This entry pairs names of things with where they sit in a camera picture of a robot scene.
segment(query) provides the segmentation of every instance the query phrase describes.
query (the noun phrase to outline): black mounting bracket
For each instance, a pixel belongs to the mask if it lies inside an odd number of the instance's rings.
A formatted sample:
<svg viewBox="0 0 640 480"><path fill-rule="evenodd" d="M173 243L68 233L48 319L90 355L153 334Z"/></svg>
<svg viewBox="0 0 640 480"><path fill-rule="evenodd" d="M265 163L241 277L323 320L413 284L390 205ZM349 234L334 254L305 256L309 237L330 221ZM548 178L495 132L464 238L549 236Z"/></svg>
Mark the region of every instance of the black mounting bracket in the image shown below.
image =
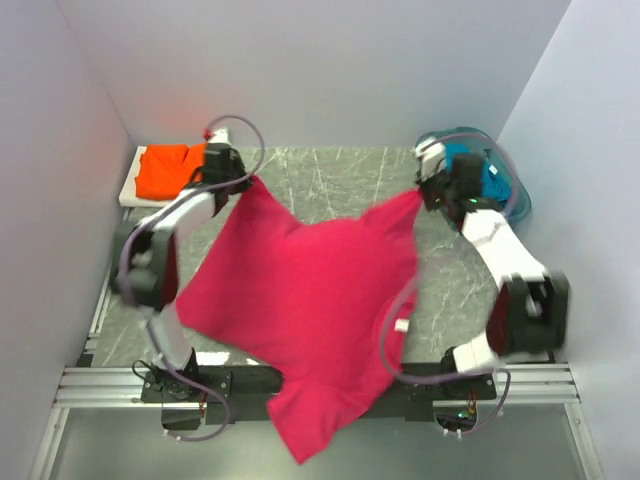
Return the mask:
<svg viewBox="0 0 640 480"><path fill-rule="evenodd" d="M409 363L403 371L411 375L436 375L443 373L439 363ZM282 388L281 373L269 366L199 366L198 379L203 385L223 394L233 408L233 421L268 420L267 401ZM399 417L407 421L434 421L433 402L438 400L466 401L469 392L475 390L478 400L493 400L496 389L491 375L480 375L440 385L407 385L394 382L381 395L364 418ZM176 399L166 389L158 392L157 387L145 382L140 400L143 403L172 403L170 410L163 412L166 429L196 429L203 412L180 410L175 404L199 402L202 395L194 391L188 397ZM204 423L217 425L225 418L225 409L215 399L209 399L204 413Z"/></svg>

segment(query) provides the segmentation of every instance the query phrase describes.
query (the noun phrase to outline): marble surface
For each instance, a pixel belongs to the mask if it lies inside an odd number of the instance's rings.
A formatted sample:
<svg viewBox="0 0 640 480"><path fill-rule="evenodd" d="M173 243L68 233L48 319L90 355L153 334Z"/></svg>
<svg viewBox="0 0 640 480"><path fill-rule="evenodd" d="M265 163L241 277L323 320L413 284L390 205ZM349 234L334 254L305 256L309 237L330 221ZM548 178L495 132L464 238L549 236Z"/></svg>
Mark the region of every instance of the marble surface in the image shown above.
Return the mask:
<svg viewBox="0 0 640 480"><path fill-rule="evenodd" d="M240 153L250 168L257 152L246 149ZM260 176L296 217L317 223L358 216L371 204L411 188L416 167L411 150L402 148L277 148L267 150ZM236 201L232 199L181 246L183 285L195 273ZM130 218L139 219L153 211L136 208ZM435 362L450 346L482 331L496 288L480 256L440 213L421 211L415 233L422 282L404 360ZM197 352L208 352L218 363L253 363L237 349L188 329L186 335ZM109 295L93 366L129 366L150 355L139 314L123 307L118 296Z"/></svg>

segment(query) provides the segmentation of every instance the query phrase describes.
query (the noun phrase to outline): white wall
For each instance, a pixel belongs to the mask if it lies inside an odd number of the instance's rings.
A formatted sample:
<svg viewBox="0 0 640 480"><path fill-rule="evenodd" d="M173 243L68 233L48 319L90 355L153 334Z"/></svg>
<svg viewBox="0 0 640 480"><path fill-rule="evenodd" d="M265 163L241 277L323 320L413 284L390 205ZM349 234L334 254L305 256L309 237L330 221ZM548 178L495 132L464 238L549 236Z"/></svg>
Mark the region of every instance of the white wall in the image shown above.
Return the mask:
<svg viewBox="0 0 640 480"><path fill-rule="evenodd" d="M635 0L574 0L500 136L524 241L572 283L566 356L609 480L640 476L639 25Z"/></svg>
<svg viewBox="0 0 640 480"><path fill-rule="evenodd" d="M81 352L130 140L50 0L0 4L0 478L26 478Z"/></svg>
<svg viewBox="0 0 640 480"><path fill-rule="evenodd" d="M368 146L497 135L569 0L59 3L134 141L239 113L272 146Z"/></svg>

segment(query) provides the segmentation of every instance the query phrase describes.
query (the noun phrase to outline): orange folded shirt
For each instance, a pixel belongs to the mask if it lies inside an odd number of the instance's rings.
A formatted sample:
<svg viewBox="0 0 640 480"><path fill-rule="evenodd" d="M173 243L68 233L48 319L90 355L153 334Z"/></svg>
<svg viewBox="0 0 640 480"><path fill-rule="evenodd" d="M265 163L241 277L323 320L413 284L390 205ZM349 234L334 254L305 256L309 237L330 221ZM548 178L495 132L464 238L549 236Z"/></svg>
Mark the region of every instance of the orange folded shirt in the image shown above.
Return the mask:
<svg viewBox="0 0 640 480"><path fill-rule="evenodd" d="M140 156L136 177L136 197L148 200L173 200L189 183L193 171L204 162L206 143L186 145L149 145Z"/></svg>

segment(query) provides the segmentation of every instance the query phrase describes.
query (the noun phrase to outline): fabric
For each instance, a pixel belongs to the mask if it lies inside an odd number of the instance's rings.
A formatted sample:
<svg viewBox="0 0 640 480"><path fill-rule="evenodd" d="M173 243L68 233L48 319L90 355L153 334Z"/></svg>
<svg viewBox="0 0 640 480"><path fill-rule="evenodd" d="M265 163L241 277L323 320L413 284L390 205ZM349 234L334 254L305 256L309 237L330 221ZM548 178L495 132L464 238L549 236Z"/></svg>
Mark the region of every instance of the fabric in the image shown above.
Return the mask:
<svg viewBox="0 0 640 480"><path fill-rule="evenodd" d="M259 178L234 207L200 269L181 292L181 322L277 368L267 408L302 463L361 416L391 384L378 353L391 302L416 274L417 190L360 218L298 221ZM398 318L409 318L415 297ZM403 332L389 333L399 368Z"/></svg>
<svg viewBox="0 0 640 480"><path fill-rule="evenodd" d="M148 200L176 198L193 171L203 164L205 146L205 143L191 148L186 145L149 145L140 156L136 197Z"/></svg>

